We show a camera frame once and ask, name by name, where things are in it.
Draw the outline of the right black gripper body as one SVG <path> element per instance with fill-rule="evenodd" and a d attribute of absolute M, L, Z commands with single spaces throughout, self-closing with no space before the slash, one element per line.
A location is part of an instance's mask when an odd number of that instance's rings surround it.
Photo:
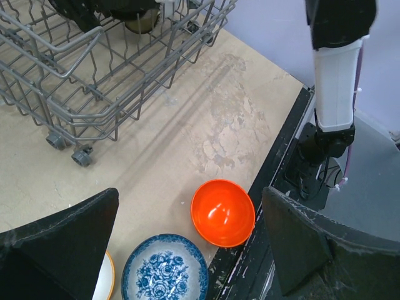
<path fill-rule="evenodd" d="M 135 21 L 148 10 L 156 9 L 156 1 L 148 0 L 49 0 L 65 18 L 74 21 L 82 31 L 100 26 L 95 13 L 120 21 Z"/>

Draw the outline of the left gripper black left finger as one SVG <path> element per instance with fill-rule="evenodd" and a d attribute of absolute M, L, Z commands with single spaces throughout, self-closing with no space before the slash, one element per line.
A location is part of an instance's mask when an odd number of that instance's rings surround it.
<path fill-rule="evenodd" d="M 119 206 L 107 188 L 1 233 L 1 299 L 92 299 Z"/>

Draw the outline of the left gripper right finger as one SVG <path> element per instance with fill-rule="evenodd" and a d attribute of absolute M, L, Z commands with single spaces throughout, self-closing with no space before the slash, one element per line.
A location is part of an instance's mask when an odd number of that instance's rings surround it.
<path fill-rule="evenodd" d="M 399 243 L 342 225 L 292 200 L 269 240 L 284 299 L 399 299 Z"/>

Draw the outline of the brown rimmed cream bowl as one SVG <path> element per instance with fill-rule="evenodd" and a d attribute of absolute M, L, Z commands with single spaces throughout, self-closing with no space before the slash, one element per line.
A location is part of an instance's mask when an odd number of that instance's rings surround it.
<path fill-rule="evenodd" d="M 160 17 L 160 9 L 149 9 L 146 12 L 140 12 L 135 20 L 126 21 L 124 25 L 134 34 L 147 34 L 156 28 Z"/>

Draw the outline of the grey wire dish rack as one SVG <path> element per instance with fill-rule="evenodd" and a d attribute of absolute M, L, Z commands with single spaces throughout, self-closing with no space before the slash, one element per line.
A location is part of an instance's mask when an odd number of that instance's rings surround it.
<path fill-rule="evenodd" d="M 134 34 L 123 21 L 96 13 L 83 32 L 49 1 L 1 2 L 1 104 L 46 131 L 46 141 L 72 160 L 92 163 L 94 143 L 116 141 L 122 123 L 170 88 L 228 21 L 235 1 L 179 1 L 156 28 Z"/>

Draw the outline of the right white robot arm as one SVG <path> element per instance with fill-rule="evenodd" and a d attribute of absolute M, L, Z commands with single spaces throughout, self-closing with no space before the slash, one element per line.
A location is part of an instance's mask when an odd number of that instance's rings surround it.
<path fill-rule="evenodd" d="M 150 13 L 172 16 L 179 1 L 50 1 L 79 29 L 100 25 L 96 13 L 134 22 Z M 316 132 L 299 146 L 311 164 L 339 158 L 355 137 L 354 103 L 361 72 L 363 43 L 376 18 L 376 1 L 305 1 L 311 33 L 316 108 Z"/>

